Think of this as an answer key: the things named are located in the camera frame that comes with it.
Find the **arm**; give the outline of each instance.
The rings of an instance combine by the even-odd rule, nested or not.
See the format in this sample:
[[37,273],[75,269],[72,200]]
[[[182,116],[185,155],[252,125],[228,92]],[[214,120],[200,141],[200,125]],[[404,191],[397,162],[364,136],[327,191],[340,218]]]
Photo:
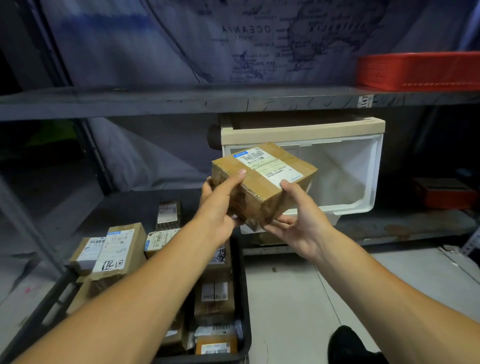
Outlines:
[[149,363],[188,293],[236,222],[226,215],[231,176],[212,192],[202,187],[195,217],[140,269],[51,330],[20,363]]
[[297,202],[298,219],[281,216],[265,230],[318,268],[390,363],[480,363],[480,324],[390,273],[332,227],[298,185],[281,184]]

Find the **person's left hand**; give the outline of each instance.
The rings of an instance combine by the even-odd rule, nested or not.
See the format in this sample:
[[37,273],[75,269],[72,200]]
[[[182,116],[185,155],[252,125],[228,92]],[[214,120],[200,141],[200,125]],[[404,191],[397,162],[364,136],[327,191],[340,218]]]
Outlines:
[[221,246],[230,237],[235,227],[239,226],[236,219],[227,215],[230,194],[243,181],[246,170],[239,170],[222,182],[212,192],[211,177],[202,186],[200,207],[194,219],[202,221],[202,225],[211,231],[215,248]]

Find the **red plastic basket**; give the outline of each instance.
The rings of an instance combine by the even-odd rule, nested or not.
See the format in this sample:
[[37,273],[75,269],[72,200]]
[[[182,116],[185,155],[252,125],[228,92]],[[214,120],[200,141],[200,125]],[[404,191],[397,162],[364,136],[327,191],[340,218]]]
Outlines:
[[393,53],[360,57],[357,83],[386,91],[480,90],[480,52]]

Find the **hand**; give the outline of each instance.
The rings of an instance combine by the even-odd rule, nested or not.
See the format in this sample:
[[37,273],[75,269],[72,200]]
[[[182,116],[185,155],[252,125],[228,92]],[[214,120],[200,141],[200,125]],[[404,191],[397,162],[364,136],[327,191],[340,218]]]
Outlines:
[[212,177],[208,177],[202,186],[202,197],[200,207],[194,219],[201,220],[203,226],[212,233],[215,247],[221,246],[232,234],[235,227],[240,223],[227,215],[232,190],[245,178],[246,170],[239,170],[222,182],[212,192]]
[[296,183],[280,182],[282,189],[297,203],[297,218],[282,215],[263,229],[282,239],[305,259],[313,262],[321,255],[325,237],[335,231],[327,216]]

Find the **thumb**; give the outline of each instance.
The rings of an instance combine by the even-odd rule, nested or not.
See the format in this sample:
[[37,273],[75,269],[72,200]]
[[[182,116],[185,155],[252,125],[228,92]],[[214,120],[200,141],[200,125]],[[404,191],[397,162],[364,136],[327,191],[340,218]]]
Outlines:
[[214,191],[214,193],[230,196],[232,190],[245,179],[247,170],[239,170],[223,181]]
[[313,202],[312,198],[296,183],[289,183],[287,180],[282,180],[280,187],[292,196],[298,206],[304,205],[309,201]]

